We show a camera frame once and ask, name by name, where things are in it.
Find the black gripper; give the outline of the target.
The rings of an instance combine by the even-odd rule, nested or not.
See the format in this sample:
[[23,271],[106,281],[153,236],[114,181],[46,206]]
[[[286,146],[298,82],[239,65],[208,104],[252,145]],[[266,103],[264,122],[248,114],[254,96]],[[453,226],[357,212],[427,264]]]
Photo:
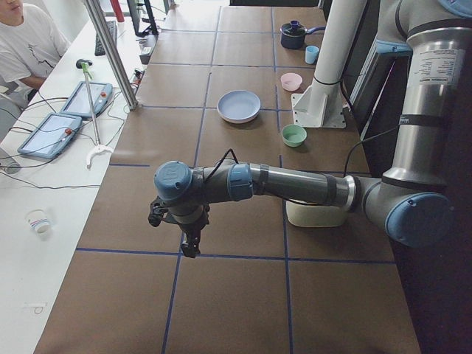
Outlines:
[[209,206],[174,206],[170,214],[186,235],[181,244],[181,252],[185,257],[197,257],[201,254],[199,243],[201,230],[209,224]]

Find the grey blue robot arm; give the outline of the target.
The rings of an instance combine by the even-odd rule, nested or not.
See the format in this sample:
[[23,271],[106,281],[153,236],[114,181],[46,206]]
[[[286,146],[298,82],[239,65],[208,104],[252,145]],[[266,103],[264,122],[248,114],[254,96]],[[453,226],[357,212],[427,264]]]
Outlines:
[[179,226],[186,237],[181,250],[196,257],[210,204],[273,195],[297,204],[362,211],[393,240],[410,247],[444,237],[453,207],[443,195],[440,159],[471,54],[471,3],[382,1],[376,49],[411,57],[394,159],[381,178],[338,178],[240,163],[233,152],[214,167],[166,162],[154,176],[158,195],[150,205],[150,225]]

